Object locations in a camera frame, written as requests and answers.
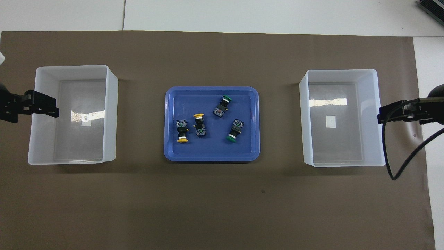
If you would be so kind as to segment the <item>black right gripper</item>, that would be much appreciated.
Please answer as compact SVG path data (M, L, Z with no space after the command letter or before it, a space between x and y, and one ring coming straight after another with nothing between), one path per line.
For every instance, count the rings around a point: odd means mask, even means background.
M389 104L379 108L377 115L378 124L384 122L413 122L419 120L420 109L425 111L429 118L420 121L420 124L437 122L444 125L444 85L441 84L432 89L426 98L402 100L400 104Z

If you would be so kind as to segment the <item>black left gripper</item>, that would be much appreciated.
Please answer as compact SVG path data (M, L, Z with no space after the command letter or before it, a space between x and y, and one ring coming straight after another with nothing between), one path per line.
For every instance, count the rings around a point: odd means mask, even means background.
M55 98L35 90L24 95L12 94L4 84L0 84L0 120L17 123L18 114L43 114L53 118L60 116Z

